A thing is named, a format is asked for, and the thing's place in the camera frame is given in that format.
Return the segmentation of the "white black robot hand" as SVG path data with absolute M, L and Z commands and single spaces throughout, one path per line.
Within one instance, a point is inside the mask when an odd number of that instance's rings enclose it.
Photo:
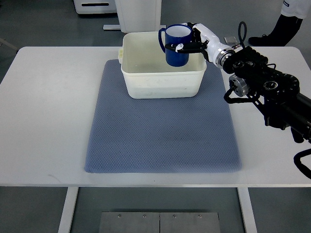
M 222 68 L 225 60 L 233 55 L 234 49 L 220 42 L 219 38 L 201 23 L 182 23 L 192 30 L 191 42 L 186 44 L 181 53 L 202 53 L 204 58 L 215 66 Z

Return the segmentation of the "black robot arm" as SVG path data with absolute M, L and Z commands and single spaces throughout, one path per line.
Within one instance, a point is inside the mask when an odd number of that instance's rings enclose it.
M 276 70 L 268 58 L 244 45 L 246 33 L 238 34 L 242 49 L 221 61 L 230 74 L 224 100 L 229 104 L 253 103 L 266 126 L 291 128 L 296 143 L 311 139 L 311 100 L 300 93 L 299 80 Z

